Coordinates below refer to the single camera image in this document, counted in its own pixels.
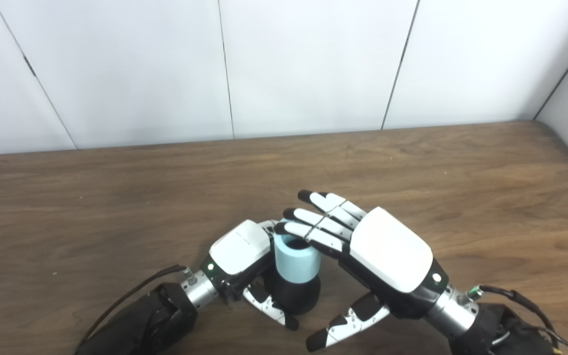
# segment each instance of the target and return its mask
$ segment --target wooden table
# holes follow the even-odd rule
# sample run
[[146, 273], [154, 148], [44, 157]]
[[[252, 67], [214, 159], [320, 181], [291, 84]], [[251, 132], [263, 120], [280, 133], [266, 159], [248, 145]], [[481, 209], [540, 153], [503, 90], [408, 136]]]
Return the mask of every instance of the wooden table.
[[[70, 355], [117, 297], [198, 266], [246, 218], [302, 206], [302, 188], [385, 207], [454, 285], [522, 290], [568, 339], [568, 149], [519, 122], [0, 155], [0, 354]], [[297, 332], [216, 301], [168, 354], [305, 354], [307, 335], [365, 293], [333, 260], [320, 277]], [[393, 317], [322, 351], [448, 353], [424, 321]]]

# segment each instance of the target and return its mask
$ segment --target black cable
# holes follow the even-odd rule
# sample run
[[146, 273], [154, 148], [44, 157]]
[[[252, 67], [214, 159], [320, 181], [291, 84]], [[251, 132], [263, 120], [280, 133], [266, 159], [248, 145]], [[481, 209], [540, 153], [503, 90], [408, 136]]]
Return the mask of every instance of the black cable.
[[548, 333], [552, 337], [556, 337], [559, 342], [568, 346], [568, 341], [563, 337], [559, 336], [558, 333], [554, 332], [554, 330], [543, 328], [542, 326], [529, 326], [530, 329], [540, 330], [541, 332]]
[[552, 340], [552, 346], [555, 349], [558, 349], [559, 342], [558, 338], [554, 335], [556, 333], [554, 329], [554, 324], [552, 324], [552, 321], [550, 321], [549, 317], [547, 317], [547, 315], [541, 310], [540, 307], [538, 307], [536, 303], [530, 301], [529, 298], [523, 296], [520, 292], [516, 290], [506, 290], [505, 288], [489, 286], [489, 285], [479, 285], [479, 288], [483, 292], [496, 293], [500, 294], [501, 296], [505, 296], [510, 301], [514, 301], [519, 305], [527, 308], [528, 310], [534, 312], [540, 318], [540, 320], [543, 321], [543, 323], [545, 324], [545, 328], [547, 330], [550, 330], [548, 334]]
[[133, 296], [133, 294], [135, 294], [135, 292], [137, 292], [138, 290], [141, 290], [142, 288], [144, 288], [145, 285], [148, 285], [152, 281], [159, 279], [162, 276], [166, 276], [167, 274], [172, 274], [174, 272], [180, 272], [180, 271], [183, 271], [185, 269], [187, 269], [187, 267], [181, 266], [181, 265], [174, 265], [174, 266], [171, 266], [169, 268], [164, 268], [164, 270], [160, 270], [160, 271], [156, 272], [155, 275], [148, 277], [148, 279], [142, 281], [139, 285], [135, 286], [132, 290], [130, 290], [126, 294], [124, 294], [124, 296], [120, 297], [119, 299], [117, 299], [117, 301], [113, 302], [113, 305], [109, 306], [106, 309], [106, 311], [104, 311], [104, 313], [102, 313], [101, 316], [98, 317], [98, 319], [95, 321], [95, 323], [93, 323], [93, 325], [89, 328], [89, 330], [86, 331], [85, 335], [83, 335], [83, 339], [81, 339], [80, 342], [77, 344], [76, 351], [74, 352], [74, 354], [76, 354], [78, 352], [78, 350], [80, 349], [80, 347], [85, 343], [85, 341], [87, 339], [89, 339], [89, 337], [92, 335], [95, 328], [97, 328], [100, 325], [100, 323], [102, 323], [102, 321], [104, 321], [104, 319], [111, 312], [113, 312], [113, 310], [115, 310], [115, 308], [117, 308], [117, 306], [120, 305], [120, 303], [126, 301], [126, 299], [128, 297]]

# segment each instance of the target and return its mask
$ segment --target silver cylindrical wrist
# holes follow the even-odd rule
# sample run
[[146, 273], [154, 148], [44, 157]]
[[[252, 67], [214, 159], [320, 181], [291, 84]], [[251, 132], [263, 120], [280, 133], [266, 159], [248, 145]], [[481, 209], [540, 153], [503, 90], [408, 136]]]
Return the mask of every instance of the silver cylindrical wrist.
[[205, 273], [201, 270], [194, 273], [194, 276], [192, 276], [191, 279], [183, 281], [181, 283], [181, 287], [183, 287], [183, 291], [187, 294], [192, 305], [194, 305], [197, 309], [207, 305], [218, 297], [216, 288], [214, 288], [210, 279], [208, 279]]
[[425, 319], [440, 333], [455, 339], [471, 328], [478, 313], [478, 303], [469, 299], [465, 292], [448, 285]]

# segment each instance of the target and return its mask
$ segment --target robot finger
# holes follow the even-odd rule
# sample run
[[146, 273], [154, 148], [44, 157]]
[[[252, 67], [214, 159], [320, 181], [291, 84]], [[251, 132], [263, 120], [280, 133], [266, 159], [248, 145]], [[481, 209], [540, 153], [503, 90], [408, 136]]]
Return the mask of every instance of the robot finger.
[[284, 218], [313, 225], [325, 232], [328, 232], [329, 234], [333, 234], [335, 237], [340, 238], [343, 241], [349, 242], [352, 238], [352, 230], [349, 228], [334, 222], [334, 220], [325, 218], [325, 216], [305, 209], [287, 209], [284, 211]]
[[377, 301], [370, 292], [354, 302], [346, 316], [338, 315], [330, 321], [328, 328], [322, 329], [306, 339], [306, 348], [313, 352], [331, 346], [362, 332], [387, 317], [390, 310]]
[[329, 200], [333, 204], [340, 206], [342, 209], [344, 209], [349, 214], [353, 215], [354, 218], [358, 220], [362, 220], [363, 217], [367, 215], [367, 212], [363, 211], [359, 206], [352, 204], [352, 202], [346, 200], [345, 198], [339, 195], [336, 195], [331, 192], [320, 192], [319, 194], [321, 196], [324, 196], [326, 200]]
[[247, 286], [243, 290], [243, 296], [251, 305], [257, 308], [257, 310], [266, 314], [270, 319], [282, 324], [287, 329], [297, 330], [299, 328], [297, 319], [284, 312], [277, 302], [273, 301], [273, 297], [262, 285], [256, 283]]
[[328, 200], [320, 193], [302, 190], [297, 193], [297, 198], [307, 204], [313, 205], [316, 209], [325, 213], [326, 216], [348, 227], [349, 229], [354, 230], [354, 228], [358, 225], [358, 219], [346, 212], [345, 209], [340, 206], [342, 203], [336, 204], [336, 200], [332, 197], [332, 200]]
[[275, 225], [278, 224], [277, 220], [266, 220], [264, 222], [260, 222], [257, 225], [259, 225], [260, 227], [262, 227], [262, 229], [264, 229], [264, 231], [266, 231], [266, 234], [269, 235], [269, 238], [273, 237], [273, 232], [275, 232], [273, 229], [275, 228]]
[[277, 234], [290, 234], [307, 241], [323, 254], [338, 259], [342, 256], [343, 241], [313, 225], [298, 222], [280, 222], [275, 225]]

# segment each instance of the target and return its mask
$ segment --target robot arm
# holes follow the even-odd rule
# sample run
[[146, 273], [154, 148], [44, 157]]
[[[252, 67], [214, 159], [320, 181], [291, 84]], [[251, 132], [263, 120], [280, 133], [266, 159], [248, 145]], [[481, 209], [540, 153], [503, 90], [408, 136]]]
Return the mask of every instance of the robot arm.
[[[250, 286], [250, 283], [273, 265], [271, 238], [276, 223], [267, 220], [256, 224], [246, 220], [214, 242], [196, 272], [177, 265], [149, 277], [104, 312], [83, 337], [75, 354], [155, 355], [191, 332], [198, 311], [218, 297], [237, 301], [244, 295], [274, 318], [271, 296], [259, 285]], [[126, 298], [161, 276], [181, 271], [186, 276], [182, 283], [158, 285], [93, 333], [104, 317]], [[282, 310], [278, 310], [274, 319], [287, 328], [297, 329], [297, 321]]]
[[[469, 292], [453, 287], [426, 242], [384, 209], [365, 213], [333, 193], [302, 190], [298, 198], [322, 214], [288, 209], [284, 217], [291, 222], [277, 224], [275, 232], [302, 238], [337, 259], [371, 291], [347, 315], [311, 335], [306, 342], [309, 351], [363, 331], [389, 313], [399, 319], [425, 319], [449, 339], [454, 355], [546, 355], [557, 349], [550, 322], [545, 322], [548, 329], [530, 326], [504, 305], [476, 302], [494, 287]], [[506, 292], [502, 294], [512, 301], [542, 314], [518, 292]], [[548, 331], [553, 343], [539, 330]]]

